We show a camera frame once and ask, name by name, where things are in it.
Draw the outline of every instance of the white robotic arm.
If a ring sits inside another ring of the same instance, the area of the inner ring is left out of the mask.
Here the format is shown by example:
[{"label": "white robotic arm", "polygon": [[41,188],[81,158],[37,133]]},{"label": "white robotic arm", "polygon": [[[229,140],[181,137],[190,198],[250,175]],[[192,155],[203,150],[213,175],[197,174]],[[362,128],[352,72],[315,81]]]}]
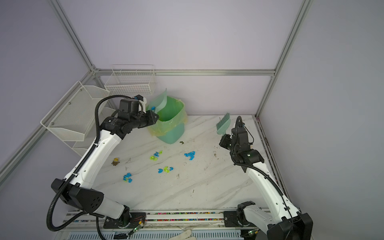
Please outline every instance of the white robotic arm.
[{"label": "white robotic arm", "polygon": [[251,149],[245,124],[238,116],[232,135],[221,138],[220,146],[230,150],[234,165],[241,166],[253,180],[269,207],[269,213],[256,206],[254,202],[238,205],[238,225],[249,226],[251,223],[265,232],[270,240],[299,239],[309,240],[312,232],[312,219],[308,214],[301,214],[281,191],[271,177],[267,165],[260,153]]},{"label": "white robotic arm", "polygon": [[[129,224],[129,207],[117,203],[105,197],[102,192],[91,188],[101,167],[125,135],[130,133],[133,128],[153,125],[158,120],[157,114],[152,111],[145,111],[145,103],[146,100],[142,97],[140,99],[121,100],[120,109],[111,117],[107,117],[98,129],[98,142],[95,140],[87,153],[64,179],[53,181],[51,187],[56,192],[56,200],[54,198],[52,201],[53,208],[56,204],[55,201],[61,198],[64,203],[83,210],[79,214],[89,213],[98,217],[107,216],[110,221],[116,222],[115,226],[121,228]],[[253,223],[267,233],[268,239],[291,239],[294,235],[298,236],[298,239],[309,240],[312,220],[307,214],[301,214],[283,194],[276,182],[270,177],[267,165],[260,153],[251,149],[250,145],[246,128],[241,117],[238,117],[235,128],[232,129],[232,138],[228,134],[223,136],[220,146],[230,150],[234,164],[241,166],[257,185],[270,211],[270,213],[263,211],[253,202],[239,204],[238,222],[242,226]],[[51,208],[48,211],[47,226],[48,229],[57,231],[71,221],[60,227],[53,226],[51,221],[53,208],[52,211],[50,211]]]}]

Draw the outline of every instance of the trash can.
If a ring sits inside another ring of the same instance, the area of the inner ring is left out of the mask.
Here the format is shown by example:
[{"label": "trash can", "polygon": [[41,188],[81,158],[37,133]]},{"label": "trash can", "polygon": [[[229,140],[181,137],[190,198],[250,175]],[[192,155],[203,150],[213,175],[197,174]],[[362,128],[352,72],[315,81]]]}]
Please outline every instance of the trash can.
[{"label": "trash can", "polygon": [[155,107],[159,119],[155,125],[147,127],[148,131],[163,142],[175,143],[183,135],[184,124],[188,120],[184,103],[179,99],[166,96],[166,91],[152,102],[149,103],[148,108]]}]

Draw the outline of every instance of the vent grille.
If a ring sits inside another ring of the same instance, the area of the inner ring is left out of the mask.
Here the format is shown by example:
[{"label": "vent grille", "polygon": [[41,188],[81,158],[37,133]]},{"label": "vent grille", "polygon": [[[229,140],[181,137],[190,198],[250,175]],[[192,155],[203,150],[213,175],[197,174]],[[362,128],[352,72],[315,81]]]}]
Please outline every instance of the vent grille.
[{"label": "vent grille", "polygon": [[[114,234],[126,233],[126,232],[115,232],[115,233],[103,233],[105,239],[113,239]],[[165,230],[165,231],[138,231],[131,236],[131,239],[156,239],[156,240],[167,240],[171,237],[177,236],[183,231],[181,230]],[[236,229],[223,229],[223,230],[192,230],[192,236],[198,240],[243,240],[240,237],[240,230]],[[94,232],[71,232],[68,240],[78,239],[100,239],[96,231]]]}]

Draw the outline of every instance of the white wire basket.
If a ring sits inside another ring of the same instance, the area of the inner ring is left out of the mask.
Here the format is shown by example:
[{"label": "white wire basket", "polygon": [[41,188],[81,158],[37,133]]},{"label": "white wire basket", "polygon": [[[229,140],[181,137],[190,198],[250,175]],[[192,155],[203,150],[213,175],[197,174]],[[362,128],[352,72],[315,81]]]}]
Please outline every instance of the white wire basket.
[{"label": "white wire basket", "polygon": [[[101,110],[101,113],[99,113],[99,122],[103,122],[105,118],[108,116],[111,116],[115,110],[112,108],[104,107]],[[93,144],[96,137],[96,124],[93,121],[93,124],[91,125],[89,134],[85,136],[84,141],[77,141],[73,144],[73,146],[70,146],[70,148],[75,151],[80,156],[83,156],[88,148]]]},{"label": "white wire basket", "polygon": [[[53,109],[40,121],[51,133],[63,142],[84,141],[94,125],[96,104],[109,95],[109,91],[96,86],[83,86],[77,82],[70,91],[73,96],[50,118]],[[99,114],[107,101],[99,108]]]},{"label": "white wire basket", "polygon": [[152,95],[156,87],[153,65],[111,65],[112,75],[105,84],[111,94]]}]

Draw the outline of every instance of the white marble surface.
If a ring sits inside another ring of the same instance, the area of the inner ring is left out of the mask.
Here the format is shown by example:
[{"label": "white marble surface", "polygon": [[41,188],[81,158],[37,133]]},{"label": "white marble surface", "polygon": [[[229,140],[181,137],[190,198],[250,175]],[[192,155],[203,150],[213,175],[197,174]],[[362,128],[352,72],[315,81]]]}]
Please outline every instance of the white marble surface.
[{"label": "white marble surface", "polygon": [[[223,209],[249,200],[266,207],[256,185],[233,165],[229,151],[218,145],[221,136],[216,123],[221,117],[189,116],[183,136],[174,144],[152,137],[146,129],[134,129],[113,150],[93,188],[132,210]],[[236,117],[231,116],[227,133]],[[252,148],[267,163],[252,116],[242,118],[255,138]],[[163,154],[157,161],[149,159],[160,150]],[[196,152],[192,161],[184,156],[191,151]],[[111,164],[115,157],[120,159],[117,166]],[[158,169],[165,166],[174,170],[159,174]],[[131,183],[122,180],[127,172],[132,174]]]}]

